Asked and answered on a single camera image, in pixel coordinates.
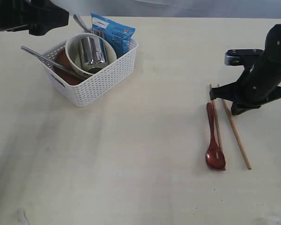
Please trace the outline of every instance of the red lacquered spoon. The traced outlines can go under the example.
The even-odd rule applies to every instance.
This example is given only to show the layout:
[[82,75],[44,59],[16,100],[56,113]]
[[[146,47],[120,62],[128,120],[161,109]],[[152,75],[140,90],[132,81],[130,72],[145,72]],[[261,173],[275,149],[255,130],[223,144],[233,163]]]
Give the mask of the red lacquered spoon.
[[207,115],[210,126],[210,145],[205,155],[206,164],[213,170],[224,170],[226,166],[225,156],[215,141],[214,136],[214,108],[207,103]]

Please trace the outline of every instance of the blue snack bag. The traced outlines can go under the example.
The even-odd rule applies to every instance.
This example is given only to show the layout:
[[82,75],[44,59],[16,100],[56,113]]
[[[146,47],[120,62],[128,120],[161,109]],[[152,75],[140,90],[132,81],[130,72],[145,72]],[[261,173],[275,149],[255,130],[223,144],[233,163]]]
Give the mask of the blue snack bag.
[[121,57],[129,51],[128,42],[135,32],[135,28],[128,27],[103,16],[91,13],[93,32],[104,39],[113,47],[117,57]]

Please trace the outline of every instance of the woven plastic basket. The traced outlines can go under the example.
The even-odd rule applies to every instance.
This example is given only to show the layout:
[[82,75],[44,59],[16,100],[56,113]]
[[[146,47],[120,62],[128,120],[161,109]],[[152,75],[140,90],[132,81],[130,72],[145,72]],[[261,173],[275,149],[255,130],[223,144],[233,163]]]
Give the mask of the woven plastic basket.
[[[43,55],[54,60],[65,44],[63,42]],[[85,107],[133,72],[138,43],[131,39],[128,45],[129,52],[78,85],[69,85],[53,71],[52,65],[41,62],[56,89],[78,107]]]

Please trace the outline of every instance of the chopsticks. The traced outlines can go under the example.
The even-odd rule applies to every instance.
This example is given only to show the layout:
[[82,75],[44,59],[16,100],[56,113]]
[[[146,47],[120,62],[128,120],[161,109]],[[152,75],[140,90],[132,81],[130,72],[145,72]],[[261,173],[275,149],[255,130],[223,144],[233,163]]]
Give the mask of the chopsticks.
[[215,107],[215,102],[214,100],[211,100],[212,106],[214,108],[214,119],[215,119],[215,128],[216,128],[216,133],[217,133],[217,141],[219,143],[219,148],[223,152],[223,146],[222,146],[222,138],[221,138],[221,132],[220,132],[220,125],[219,125],[219,120],[217,117],[217,110]]
[[239,137],[239,135],[238,135],[238,132],[237,132],[235,123],[234,123],[234,121],[233,121],[232,114],[231,114],[230,110],[229,110],[228,107],[227,107],[226,101],[225,101],[224,99],[222,99],[222,102],[223,102],[224,109],[225,109],[225,111],[226,111],[227,117],[228,117],[228,119],[229,119],[230,125],[231,125],[231,127],[232,127],[234,136],[235,136],[235,138],[236,138],[237,144],[238,144],[238,146],[239,146],[240,152],[242,153],[242,156],[243,156],[243,158],[244,158],[244,161],[245,161],[245,163],[246,163],[246,165],[247,165],[248,170],[250,170],[250,169],[252,169],[252,167],[251,167],[251,164],[250,164],[249,159],[248,159],[248,157],[247,157],[247,154],[245,153],[243,144],[242,144],[242,142],[240,141],[240,137]]

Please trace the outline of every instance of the white table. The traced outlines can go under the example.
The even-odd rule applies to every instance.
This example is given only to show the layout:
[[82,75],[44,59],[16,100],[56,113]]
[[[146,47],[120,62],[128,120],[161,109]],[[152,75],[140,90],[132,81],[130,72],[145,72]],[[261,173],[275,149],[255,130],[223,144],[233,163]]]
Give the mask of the white table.
[[42,37],[0,33],[0,225],[21,207],[30,225],[281,224],[281,100],[235,117],[251,171],[216,100],[227,170],[204,158],[208,85],[242,72],[224,53],[263,49],[281,20],[114,20],[137,29],[135,70],[85,108],[20,50],[79,33],[72,19]]

